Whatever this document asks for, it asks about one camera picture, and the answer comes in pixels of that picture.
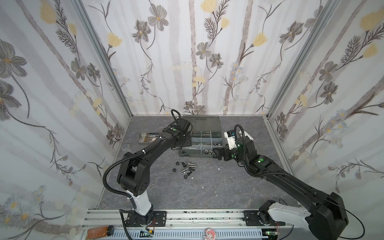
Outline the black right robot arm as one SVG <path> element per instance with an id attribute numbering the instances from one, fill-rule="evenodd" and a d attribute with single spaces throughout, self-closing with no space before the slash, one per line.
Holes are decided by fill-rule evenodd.
<path id="1" fill-rule="evenodd" d="M 310 231 L 319 240 L 337 240 L 349 223 L 343 199 L 336 193 L 317 190 L 282 169 L 265 155 L 257 153 L 253 141 L 238 143 L 235 148 L 215 148 L 218 160 L 235 160 L 243 164 L 246 172 L 264 179 L 300 203 L 300 207 L 282 205 L 268 200 L 257 214 L 262 225 L 277 222 L 292 224 Z"/>

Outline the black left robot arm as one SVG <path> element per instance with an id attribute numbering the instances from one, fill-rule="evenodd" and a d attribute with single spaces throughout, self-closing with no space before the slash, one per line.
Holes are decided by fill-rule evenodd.
<path id="1" fill-rule="evenodd" d="M 177 118 L 151 144 L 141 151 L 124 156 L 125 161 L 120 164 L 117 183 L 128 195 L 138 224 L 149 225 L 153 220 L 154 207 L 147 193 L 151 166 L 168 149 L 191 146 L 192 128 L 193 125 L 188 120 Z"/>

